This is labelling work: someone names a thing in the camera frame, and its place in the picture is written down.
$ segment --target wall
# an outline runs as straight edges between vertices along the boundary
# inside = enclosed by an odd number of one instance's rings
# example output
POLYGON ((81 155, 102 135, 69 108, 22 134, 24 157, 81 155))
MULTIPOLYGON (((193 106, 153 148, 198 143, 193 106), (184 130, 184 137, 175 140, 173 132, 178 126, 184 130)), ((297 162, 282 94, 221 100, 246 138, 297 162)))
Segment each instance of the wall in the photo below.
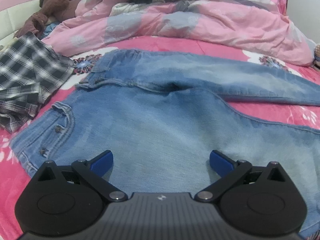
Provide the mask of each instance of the wall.
POLYGON ((288 0, 288 16, 316 43, 320 43, 320 0, 288 0))

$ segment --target jeans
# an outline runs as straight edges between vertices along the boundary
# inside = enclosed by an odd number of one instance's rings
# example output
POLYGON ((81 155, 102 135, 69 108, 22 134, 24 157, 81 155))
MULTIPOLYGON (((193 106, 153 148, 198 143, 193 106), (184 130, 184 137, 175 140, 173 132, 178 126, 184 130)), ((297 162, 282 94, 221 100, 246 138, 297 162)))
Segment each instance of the jeans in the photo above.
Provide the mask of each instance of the jeans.
POLYGON ((318 223, 320 131, 250 117, 225 100, 320 106, 320 87, 249 62, 115 50, 11 147, 30 176, 47 159, 70 165, 111 150, 106 179, 129 196, 195 194, 219 179, 208 162, 213 149, 255 166, 279 161, 307 203, 302 230, 318 223))

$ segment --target black and white plaid fabric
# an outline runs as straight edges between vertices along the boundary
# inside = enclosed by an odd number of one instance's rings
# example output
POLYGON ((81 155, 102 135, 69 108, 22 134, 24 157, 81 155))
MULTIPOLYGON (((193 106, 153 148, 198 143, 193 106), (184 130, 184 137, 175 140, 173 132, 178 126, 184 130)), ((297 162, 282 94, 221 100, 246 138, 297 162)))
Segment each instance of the black and white plaid fabric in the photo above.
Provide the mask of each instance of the black and white plaid fabric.
POLYGON ((33 33, 21 36, 0 55, 0 125, 13 133, 34 118, 73 66, 33 33))

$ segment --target pink bed sheet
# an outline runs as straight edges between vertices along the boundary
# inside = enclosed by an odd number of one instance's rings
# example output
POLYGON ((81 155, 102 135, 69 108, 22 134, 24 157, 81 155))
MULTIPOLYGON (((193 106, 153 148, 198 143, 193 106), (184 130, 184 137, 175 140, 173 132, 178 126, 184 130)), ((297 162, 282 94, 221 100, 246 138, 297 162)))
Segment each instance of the pink bed sheet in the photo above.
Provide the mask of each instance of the pink bed sheet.
MULTIPOLYGON (((203 41, 142 36, 113 43, 108 47, 117 47, 119 49, 136 48, 150 51, 190 52, 200 55, 250 61, 259 64, 263 62, 263 59, 268 59, 273 60, 275 64, 281 64, 283 68, 293 74, 300 75, 320 85, 320 73, 312 68, 291 65, 272 58, 264 58, 261 54, 203 41)), ((76 78, 73 77, 68 81, 41 110, 38 117, 50 108, 52 103, 65 99, 74 90, 75 82, 80 81, 81 78, 82 76, 80 75, 76 78)), ((266 103, 230 104, 238 111, 258 118, 289 124, 307 125, 315 129, 320 129, 320 107, 266 103)), ((9 147, 11 137, 12 135, 5 130, 0 130, 0 236, 2 236, 3 240, 17 239, 22 233, 19 224, 15 219, 14 206, 19 195, 30 181, 30 177, 22 169, 9 147)))

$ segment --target pink blanket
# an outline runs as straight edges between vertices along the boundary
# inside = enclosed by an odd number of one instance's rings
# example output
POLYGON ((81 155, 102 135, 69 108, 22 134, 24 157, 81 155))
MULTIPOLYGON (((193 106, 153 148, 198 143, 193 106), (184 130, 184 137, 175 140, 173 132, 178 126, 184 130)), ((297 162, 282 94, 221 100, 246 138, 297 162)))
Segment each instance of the pink blanket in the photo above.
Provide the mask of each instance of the pink blanket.
MULTIPOLYGON (((320 74, 312 68, 295 66, 262 54, 203 41, 143 36, 120 41, 109 45, 109 47, 115 47, 115 49, 137 48, 150 51, 181 51, 250 61, 265 65, 275 64, 291 73, 320 84, 320 74)), ((57 92, 48 105, 41 110, 38 116, 43 114, 55 101, 64 100, 68 94, 74 90, 74 84, 79 82, 84 75, 85 74, 73 76, 72 79, 57 92)), ((269 121, 307 125, 315 129, 320 129, 320 107, 266 103, 231 103, 231 105, 245 114, 269 121)), ((0 130, 0 236, 2 236, 4 240, 15 240, 21 234, 20 227, 14 216, 14 205, 30 180, 8 146, 11 137, 12 136, 5 130, 0 130)))
POLYGON ((310 65, 314 59, 315 44, 282 14, 200 0, 151 4, 141 11, 109 17, 113 5, 126 1, 91 0, 92 9, 77 9, 76 18, 61 23, 43 42, 72 56, 130 37, 157 35, 223 44, 296 65, 310 65))

